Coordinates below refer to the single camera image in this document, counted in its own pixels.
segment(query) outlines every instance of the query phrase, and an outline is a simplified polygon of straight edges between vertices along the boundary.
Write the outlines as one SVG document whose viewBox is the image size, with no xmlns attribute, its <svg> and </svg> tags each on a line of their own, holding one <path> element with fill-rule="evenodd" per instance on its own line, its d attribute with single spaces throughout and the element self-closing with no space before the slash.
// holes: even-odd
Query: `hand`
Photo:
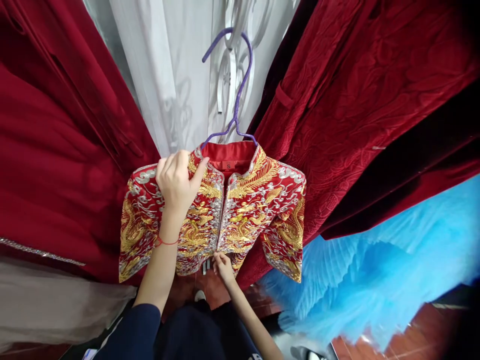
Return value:
<svg viewBox="0 0 480 360">
<path fill-rule="evenodd" d="M 235 280 L 234 269 L 232 268 L 230 258 L 223 252 L 216 252 L 213 254 L 213 257 L 213 271 L 217 275 L 220 274 L 221 280 L 223 281 L 225 287 L 228 288 L 232 284 L 236 284 L 237 281 Z"/>
<path fill-rule="evenodd" d="M 208 157 L 204 158 L 198 164 L 193 177 L 189 179 L 189 158 L 188 151 L 180 150 L 168 158 L 160 159 L 156 167 L 155 180 L 165 200 L 163 214 L 173 214 L 181 221 L 185 219 L 187 211 L 197 196 L 209 162 Z"/>
</svg>

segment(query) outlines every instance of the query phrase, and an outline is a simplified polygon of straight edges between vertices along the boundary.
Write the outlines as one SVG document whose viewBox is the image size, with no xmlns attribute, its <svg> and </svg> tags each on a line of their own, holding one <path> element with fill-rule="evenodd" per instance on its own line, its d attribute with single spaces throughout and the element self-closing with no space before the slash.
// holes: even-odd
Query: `silver beaded trim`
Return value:
<svg viewBox="0 0 480 360">
<path fill-rule="evenodd" d="M 15 242 L 15 241 L 12 241 L 12 240 L 9 240 L 5 237 L 0 237 L 0 244 L 9 246 L 9 247 L 17 249 L 17 250 L 24 251 L 24 252 L 27 252 L 27 253 L 37 254 L 37 255 L 40 255 L 44 258 L 55 259 L 55 260 L 63 261 L 65 263 L 74 264 L 74 265 L 78 265 L 78 266 L 85 266 L 86 265 L 83 262 L 75 261 L 75 260 L 72 260 L 72 259 L 69 259 L 69 258 L 66 258 L 66 257 L 61 257 L 61 256 L 58 256 L 58 255 L 52 254 L 51 252 L 37 250 L 33 247 L 20 245 L 19 243 Z"/>
</svg>

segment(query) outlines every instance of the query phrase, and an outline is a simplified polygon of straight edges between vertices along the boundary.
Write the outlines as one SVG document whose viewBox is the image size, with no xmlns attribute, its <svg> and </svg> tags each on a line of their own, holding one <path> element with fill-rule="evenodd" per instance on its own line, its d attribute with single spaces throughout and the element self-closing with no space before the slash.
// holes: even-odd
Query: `navy blue sleeve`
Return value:
<svg viewBox="0 0 480 360">
<path fill-rule="evenodd" d="M 160 322 L 160 311 L 156 306 L 140 304 L 132 307 L 94 360 L 153 360 Z"/>
</svg>

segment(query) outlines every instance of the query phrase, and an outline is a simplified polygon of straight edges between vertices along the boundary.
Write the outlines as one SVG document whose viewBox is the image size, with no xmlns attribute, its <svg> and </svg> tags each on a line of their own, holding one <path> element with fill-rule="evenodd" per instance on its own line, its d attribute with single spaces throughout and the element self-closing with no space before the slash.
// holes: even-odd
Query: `blue tulle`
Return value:
<svg viewBox="0 0 480 360">
<path fill-rule="evenodd" d="M 280 326 L 324 345 L 369 330 L 380 350 L 425 302 L 480 276 L 480 175 L 363 233 L 304 248 L 302 283 L 277 270 L 260 283 Z"/>
</svg>

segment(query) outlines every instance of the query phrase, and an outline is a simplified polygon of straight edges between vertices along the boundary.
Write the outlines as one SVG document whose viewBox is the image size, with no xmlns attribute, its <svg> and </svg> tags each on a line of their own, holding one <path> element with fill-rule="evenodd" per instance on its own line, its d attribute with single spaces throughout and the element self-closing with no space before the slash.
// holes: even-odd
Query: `plastic hanger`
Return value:
<svg viewBox="0 0 480 360">
<path fill-rule="evenodd" d="M 207 61 L 207 59 L 209 58 L 210 54 L 212 53 L 213 49 L 215 48 L 215 46 L 217 46 L 217 44 L 219 43 L 220 39 L 223 38 L 226 34 L 230 34 L 234 31 L 234 28 L 233 27 L 227 27 L 225 29 L 223 29 L 222 31 L 220 31 L 220 33 L 216 36 L 215 40 L 213 40 L 213 43 L 210 45 L 210 47 L 208 48 L 208 50 L 206 51 L 205 55 L 203 56 L 203 58 L 201 59 L 201 62 L 204 63 L 205 61 Z M 241 133 L 240 132 L 240 128 L 239 128 L 239 107 L 240 107 L 240 97 L 242 96 L 242 90 L 244 89 L 244 86 L 245 86 L 245 83 L 247 82 L 247 79 L 250 75 L 250 69 L 252 68 L 252 58 L 254 56 L 254 53 L 253 53 L 253 50 L 252 50 L 252 44 L 250 43 L 250 40 L 249 38 L 247 37 L 247 35 L 242 32 L 241 33 L 241 37 L 245 40 L 246 42 L 246 45 L 248 46 L 248 54 L 249 54 L 249 59 L 248 59 L 248 68 L 245 72 L 245 76 L 243 77 L 243 80 L 240 84 L 240 88 L 238 89 L 238 94 L 236 95 L 236 99 L 235 99 L 235 107 L 233 108 L 233 118 L 231 119 L 231 121 L 228 123 L 228 128 L 226 129 L 226 131 L 223 131 L 223 132 L 216 132 L 216 133 L 213 133 L 211 134 L 207 139 L 206 141 L 203 143 L 203 145 L 201 146 L 200 150 L 203 150 L 205 148 L 205 146 L 209 143 L 209 141 L 213 138 L 213 137 L 216 137 L 216 136 L 222 136 L 222 135 L 226 135 L 229 133 L 230 131 L 230 128 L 232 127 L 232 125 L 235 123 L 235 126 L 236 126 L 236 133 L 242 137 L 246 137 L 246 138 L 250 138 L 253 140 L 253 143 L 255 144 L 255 146 L 258 145 L 257 143 L 257 140 L 255 140 L 255 137 L 253 135 L 250 135 L 250 134 L 244 134 L 244 133 Z"/>
</svg>

